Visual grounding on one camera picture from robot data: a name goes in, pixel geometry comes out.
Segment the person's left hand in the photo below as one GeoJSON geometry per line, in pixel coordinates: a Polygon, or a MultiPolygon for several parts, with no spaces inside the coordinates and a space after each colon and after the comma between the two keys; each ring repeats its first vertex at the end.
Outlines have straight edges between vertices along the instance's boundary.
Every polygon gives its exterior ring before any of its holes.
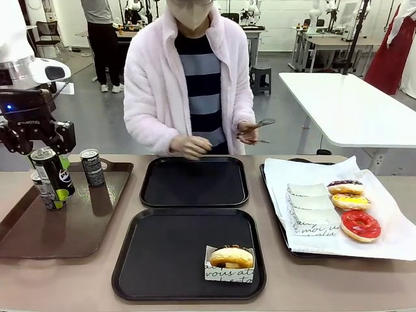
{"type": "Polygon", "coordinates": [[[258,142],[258,130],[254,128],[255,124],[241,121],[238,124],[237,138],[246,145],[255,145],[258,142]]]}

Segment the person's right hand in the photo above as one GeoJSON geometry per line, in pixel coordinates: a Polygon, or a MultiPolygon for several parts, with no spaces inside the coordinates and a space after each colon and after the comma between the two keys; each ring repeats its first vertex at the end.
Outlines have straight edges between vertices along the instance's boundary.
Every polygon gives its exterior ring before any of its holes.
{"type": "Polygon", "coordinates": [[[200,136],[175,136],[170,151],[188,160],[197,161],[212,150],[212,144],[200,136]]]}

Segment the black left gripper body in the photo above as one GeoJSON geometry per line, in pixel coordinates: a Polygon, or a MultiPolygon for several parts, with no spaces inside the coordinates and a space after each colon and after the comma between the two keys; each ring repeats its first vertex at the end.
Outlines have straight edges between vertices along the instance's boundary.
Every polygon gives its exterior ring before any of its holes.
{"type": "Polygon", "coordinates": [[[1,90],[1,140],[56,138],[54,94],[48,89],[1,90]]]}

